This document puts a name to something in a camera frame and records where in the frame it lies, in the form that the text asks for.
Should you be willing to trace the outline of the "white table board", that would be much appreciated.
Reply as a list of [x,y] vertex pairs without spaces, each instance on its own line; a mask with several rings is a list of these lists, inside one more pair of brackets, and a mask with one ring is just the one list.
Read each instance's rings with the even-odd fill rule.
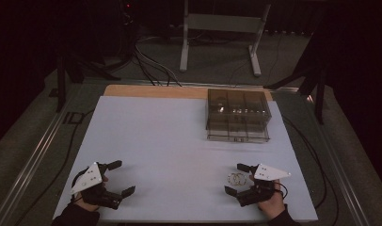
[[71,174],[94,162],[121,161],[106,174],[107,188],[120,192],[132,186],[135,193],[116,210],[102,209],[105,222],[263,222],[257,206],[241,206],[224,190],[237,164],[263,164],[290,172],[281,181],[289,213],[313,221],[317,214],[278,105],[268,105],[269,140],[238,143],[207,138],[201,99],[103,96]]

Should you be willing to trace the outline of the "clear plastic drawer box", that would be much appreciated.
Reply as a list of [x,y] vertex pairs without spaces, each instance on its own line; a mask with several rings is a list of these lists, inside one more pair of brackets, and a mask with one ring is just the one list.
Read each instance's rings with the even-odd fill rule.
[[271,118],[263,91],[208,90],[205,129],[211,141],[267,142]]

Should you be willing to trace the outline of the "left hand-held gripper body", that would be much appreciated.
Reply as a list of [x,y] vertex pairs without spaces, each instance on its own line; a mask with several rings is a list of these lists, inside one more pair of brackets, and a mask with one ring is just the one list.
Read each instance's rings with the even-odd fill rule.
[[75,176],[70,192],[71,202],[74,202],[77,193],[81,193],[83,200],[87,203],[111,209],[119,208],[122,201],[121,195],[107,191],[103,185],[108,164],[94,162]]

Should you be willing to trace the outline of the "dark equipment with red light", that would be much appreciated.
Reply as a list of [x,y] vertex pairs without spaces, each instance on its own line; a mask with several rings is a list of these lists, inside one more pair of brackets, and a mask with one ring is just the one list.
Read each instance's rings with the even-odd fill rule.
[[130,32],[136,26],[135,0],[117,0],[119,7],[120,27]]

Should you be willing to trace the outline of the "white metal stand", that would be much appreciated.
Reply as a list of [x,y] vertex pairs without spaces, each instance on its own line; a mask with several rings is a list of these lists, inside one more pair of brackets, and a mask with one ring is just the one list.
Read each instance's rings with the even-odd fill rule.
[[254,33],[255,41],[248,46],[248,57],[256,77],[262,75],[257,50],[263,35],[271,3],[265,3],[260,17],[244,17],[216,14],[200,14],[189,12],[189,0],[184,0],[183,6],[183,46],[180,58],[180,71],[186,72],[188,65],[189,41],[188,31],[226,31]]

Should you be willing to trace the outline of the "person's left hand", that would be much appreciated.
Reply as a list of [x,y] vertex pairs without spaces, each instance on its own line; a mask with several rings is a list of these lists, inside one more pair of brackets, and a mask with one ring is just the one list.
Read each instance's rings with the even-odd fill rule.
[[90,204],[90,203],[85,202],[83,200],[83,197],[82,197],[81,193],[77,193],[76,194],[76,197],[75,197],[73,203],[78,205],[78,206],[80,206],[81,208],[89,211],[89,212],[95,212],[95,211],[97,211],[100,208],[99,205]]

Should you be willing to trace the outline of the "aluminium rail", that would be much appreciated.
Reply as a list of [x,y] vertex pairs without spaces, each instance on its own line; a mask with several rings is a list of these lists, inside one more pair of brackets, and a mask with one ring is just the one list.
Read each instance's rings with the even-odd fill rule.
[[0,226],[22,198],[63,119],[57,100],[44,91],[0,141]]
[[[105,79],[96,79],[96,78],[86,78],[84,80],[86,84],[104,84],[104,85],[139,85],[139,86],[157,86],[159,84],[166,87],[167,82],[151,82],[147,80],[133,80],[133,79],[121,79],[121,80],[105,80]],[[171,86],[174,87],[204,87],[204,88],[219,88],[219,89],[263,89],[263,86],[258,85],[225,85],[225,84],[204,84],[204,83],[188,83],[181,82],[177,84],[176,82],[170,82]],[[284,92],[298,92],[298,88],[292,87],[280,87],[278,89],[269,89],[269,91],[284,91]]]
[[329,161],[329,165],[333,171],[333,174],[338,183],[339,189],[342,192],[343,199],[345,200],[348,209],[355,221],[356,226],[369,226],[368,219],[360,205],[355,189],[352,187],[347,175],[342,167],[340,158],[337,155],[337,151],[330,140],[329,133],[327,132],[325,126],[320,124],[316,119],[314,108],[316,102],[313,98],[308,95],[305,97],[305,102],[308,105],[308,110],[310,117],[314,120],[315,126],[320,134],[321,139],[324,142],[325,153]]

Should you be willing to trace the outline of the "black stand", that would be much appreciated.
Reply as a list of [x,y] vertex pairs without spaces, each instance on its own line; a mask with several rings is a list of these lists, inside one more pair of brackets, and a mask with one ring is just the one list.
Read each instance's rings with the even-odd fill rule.
[[297,73],[292,73],[290,76],[278,81],[271,85],[264,85],[265,89],[279,89],[292,81],[304,77],[304,81],[298,88],[300,95],[311,95],[312,91],[316,89],[314,101],[314,115],[320,124],[323,124],[323,106],[324,94],[326,85],[326,66],[309,66]]
[[56,111],[60,112],[66,103],[66,75],[73,83],[82,83],[85,76],[81,68],[85,67],[107,80],[118,81],[119,78],[105,72],[103,69],[95,66],[75,52],[62,52],[56,54],[56,72],[57,88],[55,95],[57,97]]

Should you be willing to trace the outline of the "person's right hand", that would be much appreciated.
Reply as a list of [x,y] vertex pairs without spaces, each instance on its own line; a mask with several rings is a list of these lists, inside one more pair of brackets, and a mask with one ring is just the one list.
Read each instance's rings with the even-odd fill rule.
[[269,200],[258,203],[259,208],[269,220],[274,219],[285,210],[279,180],[274,181],[274,188],[276,191]]

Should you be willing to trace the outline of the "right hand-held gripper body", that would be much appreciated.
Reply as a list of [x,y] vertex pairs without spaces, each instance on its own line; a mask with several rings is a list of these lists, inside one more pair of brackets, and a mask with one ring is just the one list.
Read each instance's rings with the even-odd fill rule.
[[264,164],[250,166],[250,173],[253,175],[254,185],[246,191],[239,192],[236,197],[242,207],[269,200],[276,191],[274,181],[291,176],[288,171]]

